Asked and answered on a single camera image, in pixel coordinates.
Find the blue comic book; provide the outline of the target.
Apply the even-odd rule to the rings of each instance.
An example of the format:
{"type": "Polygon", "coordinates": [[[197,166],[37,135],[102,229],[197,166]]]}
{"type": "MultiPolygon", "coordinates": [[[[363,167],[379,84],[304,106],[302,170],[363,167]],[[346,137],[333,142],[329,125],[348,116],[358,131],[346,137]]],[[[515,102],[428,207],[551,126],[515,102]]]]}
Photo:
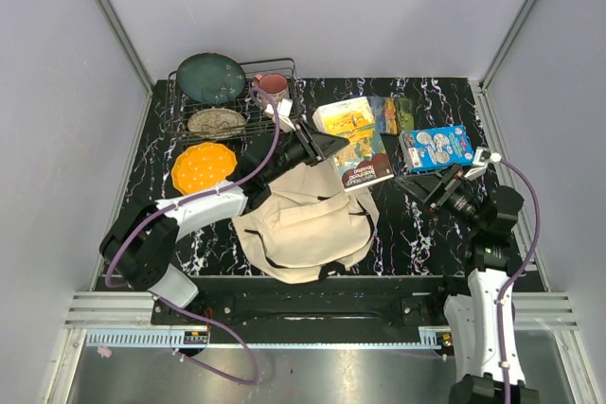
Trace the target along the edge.
{"type": "Polygon", "coordinates": [[[401,132],[398,138],[409,173],[469,166],[473,161],[474,148],[463,125],[401,132]]]}

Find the cream canvas student bag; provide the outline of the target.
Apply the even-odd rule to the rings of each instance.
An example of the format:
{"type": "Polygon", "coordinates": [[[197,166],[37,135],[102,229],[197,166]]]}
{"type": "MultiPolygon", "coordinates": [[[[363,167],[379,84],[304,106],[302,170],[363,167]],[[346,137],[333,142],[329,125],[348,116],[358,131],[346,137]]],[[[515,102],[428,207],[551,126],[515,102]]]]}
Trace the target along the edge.
{"type": "Polygon", "coordinates": [[[286,284],[348,272],[369,252],[379,210],[369,190],[346,192],[333,165],[299,165],[270,183],[269,198],[232,219],[252,266],[286,284]]]}

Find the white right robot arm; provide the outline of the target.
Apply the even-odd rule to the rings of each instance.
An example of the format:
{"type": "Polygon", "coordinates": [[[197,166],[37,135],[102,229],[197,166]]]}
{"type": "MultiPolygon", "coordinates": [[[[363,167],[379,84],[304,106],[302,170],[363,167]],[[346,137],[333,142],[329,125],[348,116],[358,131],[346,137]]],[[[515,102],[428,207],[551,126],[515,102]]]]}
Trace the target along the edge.
{"type": "Polygon", "coordinates": [[[397,185],[429,214],[446,211],[470,229],[465,278],[430,301],[433,319],[449,325],[456,382],[452,403],[537,403],[517,355],[512,288],[525,265],[512,250],[513,229],[524,205],[514,188],[499,185],[478,201],[465,170],[400,176],[397,185]]]}

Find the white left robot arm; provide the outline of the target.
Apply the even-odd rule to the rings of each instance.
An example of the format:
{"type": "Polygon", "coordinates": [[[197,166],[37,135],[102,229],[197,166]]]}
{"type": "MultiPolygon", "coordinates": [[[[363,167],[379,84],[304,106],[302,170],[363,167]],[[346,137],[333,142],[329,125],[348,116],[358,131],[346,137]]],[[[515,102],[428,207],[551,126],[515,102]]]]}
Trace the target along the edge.
{"type": "Polygon", "coordinates": [[[349,145],[346,138],[317,130],[304,120],[294,130],[258,135],[237,156],[234,171],[209,189],[167,200],[138,200],[121,213],[101,241],[109,264],[106,286],[118,272],[126,285],[171,302],[171,313],[186,325],[204,315],[199,289],[171,264],[183,237],[221,220],[247,214],[270,196],[270,183],[299,165],[314,167],[349,145]]]}

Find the yellow picture book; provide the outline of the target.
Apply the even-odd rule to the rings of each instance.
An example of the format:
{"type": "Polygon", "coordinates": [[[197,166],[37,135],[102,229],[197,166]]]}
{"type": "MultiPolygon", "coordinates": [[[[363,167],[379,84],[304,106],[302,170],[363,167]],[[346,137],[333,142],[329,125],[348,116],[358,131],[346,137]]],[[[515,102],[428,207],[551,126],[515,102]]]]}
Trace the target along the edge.
{"type": "Polygon", "coordinates": [[[312,119],[319,131],[348,140],[348,144],[332,156],[346,192],[394,177],[378,123],[366,97],[320,106],[312,119]]]}

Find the Animal Farm paperback book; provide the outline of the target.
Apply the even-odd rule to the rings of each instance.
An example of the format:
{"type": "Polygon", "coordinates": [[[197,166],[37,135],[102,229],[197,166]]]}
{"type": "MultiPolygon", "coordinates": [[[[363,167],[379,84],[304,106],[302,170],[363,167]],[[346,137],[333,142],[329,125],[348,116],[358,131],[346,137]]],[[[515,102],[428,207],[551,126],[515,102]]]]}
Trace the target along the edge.
{"type": "Polygon", "coordinates": [[[415,128],[411,98],[371,96],[367,101],[380,134],[398,135],[415,128]]]}

